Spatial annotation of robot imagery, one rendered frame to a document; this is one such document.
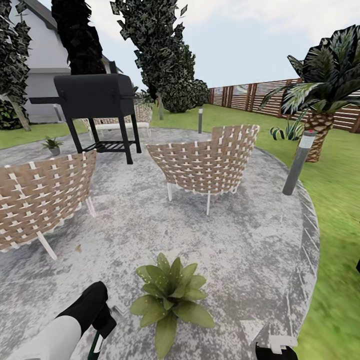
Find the insectifuge atomizer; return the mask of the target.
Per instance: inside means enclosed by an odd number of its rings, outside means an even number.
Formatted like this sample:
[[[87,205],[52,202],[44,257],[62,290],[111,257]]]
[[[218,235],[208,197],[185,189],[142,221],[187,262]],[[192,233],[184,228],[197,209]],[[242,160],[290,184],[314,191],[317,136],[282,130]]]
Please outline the insectifuge atomizer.
[[[104,344],[104,339],[102,338],[102,336],[100,335],[100,333],[97,331],[95,333],[90,351],[88,353],[88,357],[87,360],[98,360],[101,349],[103,347]]]

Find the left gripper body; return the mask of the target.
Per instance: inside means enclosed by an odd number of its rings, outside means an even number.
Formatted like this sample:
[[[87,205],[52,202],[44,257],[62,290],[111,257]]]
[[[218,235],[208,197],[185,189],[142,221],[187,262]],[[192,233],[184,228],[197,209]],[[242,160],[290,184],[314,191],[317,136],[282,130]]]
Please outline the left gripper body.
[[[111,316],[107,308],[104,315],[92,322],[92,327],[95,328],[103,339],[105,339],[112,330],[117,326],[117,322]]]

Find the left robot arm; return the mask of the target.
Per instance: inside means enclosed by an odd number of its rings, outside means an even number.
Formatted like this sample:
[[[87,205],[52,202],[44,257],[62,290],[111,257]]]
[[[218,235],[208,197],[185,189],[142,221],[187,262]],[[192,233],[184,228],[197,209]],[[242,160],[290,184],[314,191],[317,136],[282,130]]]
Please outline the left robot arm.
[[[122,321],[129,316],[117,298],[108,303],[108,290],[100,280],[64,306],[57,317],[24,347],[6,360],[70,360],[84,332],[92,325],[103,339],[117,326],[115,312]]]

